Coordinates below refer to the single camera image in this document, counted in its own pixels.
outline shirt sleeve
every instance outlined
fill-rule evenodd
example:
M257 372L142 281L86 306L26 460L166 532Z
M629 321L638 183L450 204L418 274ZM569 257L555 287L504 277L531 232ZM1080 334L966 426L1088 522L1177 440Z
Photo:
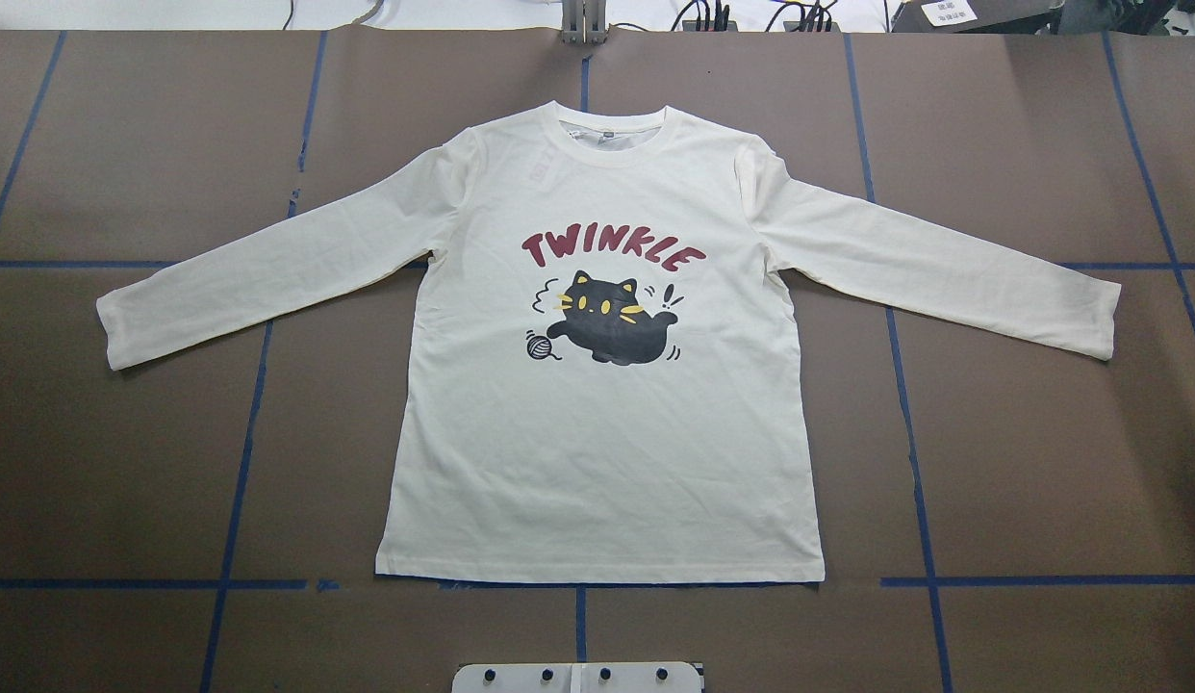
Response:
M756 137L735 161L771 271L1029 342L1111 358L1120 284L792 180Z
M443 250L480 158L465 130L363 191L111 290L97 300L110 368L361 289Z

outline shirt hem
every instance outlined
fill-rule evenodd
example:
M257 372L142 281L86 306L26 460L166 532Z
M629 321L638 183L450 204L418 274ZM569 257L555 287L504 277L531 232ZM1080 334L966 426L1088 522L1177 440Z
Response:
M470 563L376 557L378 575L510 584L716 584L825 581L825 562L730 565L566 565L566 563Z

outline yarn ball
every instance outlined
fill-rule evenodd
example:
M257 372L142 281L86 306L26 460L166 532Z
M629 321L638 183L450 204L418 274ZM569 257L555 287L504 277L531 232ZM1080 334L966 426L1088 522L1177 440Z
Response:
M526 344L525 350L528 351L531 358L541 361L551 355L551 342L541 335L533 335L528 344Z

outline crew neck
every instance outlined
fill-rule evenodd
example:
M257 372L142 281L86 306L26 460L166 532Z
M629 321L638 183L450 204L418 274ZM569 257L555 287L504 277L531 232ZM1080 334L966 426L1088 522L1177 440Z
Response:
M636 116L603 116L599 114L586 114L563 106L558 102L549 102L539 109L541 130L554 146L568 155L593 166L632 166L642 161L663 146L667 146L678 127L679 111L672 106L663 106L662 110ZM590 131L633 133L646 131L658 128L649 140L642 141L627 149L602 151L593 146L581 145L568 136L565 128L568 124L584 128Z

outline printed graphic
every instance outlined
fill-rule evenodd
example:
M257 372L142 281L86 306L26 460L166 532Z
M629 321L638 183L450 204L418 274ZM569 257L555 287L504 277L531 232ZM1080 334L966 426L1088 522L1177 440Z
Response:
M525 333L525 351L527 351L528 358L541 361L543 358L547 358L547 356L550 356L550 358L553 358L554 361L563 360L554 356L551 350L552 346L550 338L541 337L541 335L534 335L533 330L528 330L528 332Z
M662 265L668 272L676 272L690 262L707 258L703 250L685 246L679 249L680 240L673 235L657 237L646 225L603 225L599 231L598 222L581 227L570 225L562 234L534 233L521 243L521 249L532 256L537 266L545 268L550 256L566 258L575 253L619 253L636 254L637 258Z
M673 289L673 284L667 289L667 299ZM646 364L662 355L667 345L667 329L679 321L668 311L656 315L645 312L636 299L636 280L617 283L594 280L582 270L576 272L570 288L558 294L558 298L560 303L556 308L563 311L563 320L546 330L545 345L535 342L541 339L537 335L527 337L528 355L532 358L553 356L550 339L566 337L576 346L592 351L593 360L599 363L620 367ZM672 351L672 355L678 358L676 351Z
M546 312L537 306L539 306L539 303L541 302L541 295L551 289L552 281L559 281L559 277L554 277L553 280L546 280L546 283L541 286L541 290L539 290L539 293L533 295L533 305L531 307L534 311L540 312L541 314L546 314Z

